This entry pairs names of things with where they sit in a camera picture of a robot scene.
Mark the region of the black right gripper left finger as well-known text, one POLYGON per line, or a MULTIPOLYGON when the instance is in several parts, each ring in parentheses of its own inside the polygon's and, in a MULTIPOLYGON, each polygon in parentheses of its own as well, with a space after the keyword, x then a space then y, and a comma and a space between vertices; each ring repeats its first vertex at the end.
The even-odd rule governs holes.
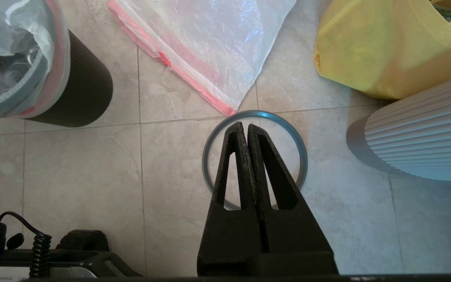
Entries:
POLYGON ((254 199, 254 174, 243 124, 224 133, 218 172, 197 256, 199 276, 247 275, 246 263, 262 251, 261 231, 254 199), (236 157, 240 209, 224 207, 229 161, 236 157))

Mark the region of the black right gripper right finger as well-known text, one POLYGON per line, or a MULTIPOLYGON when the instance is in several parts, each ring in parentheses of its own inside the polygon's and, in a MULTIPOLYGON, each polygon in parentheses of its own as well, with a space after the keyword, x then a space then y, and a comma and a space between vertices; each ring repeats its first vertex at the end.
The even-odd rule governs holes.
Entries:
POLYGON ((299 188, 269 134, 248 126, 254 200, 263 248, 269 253, 322 252, 333 255, 299 188))

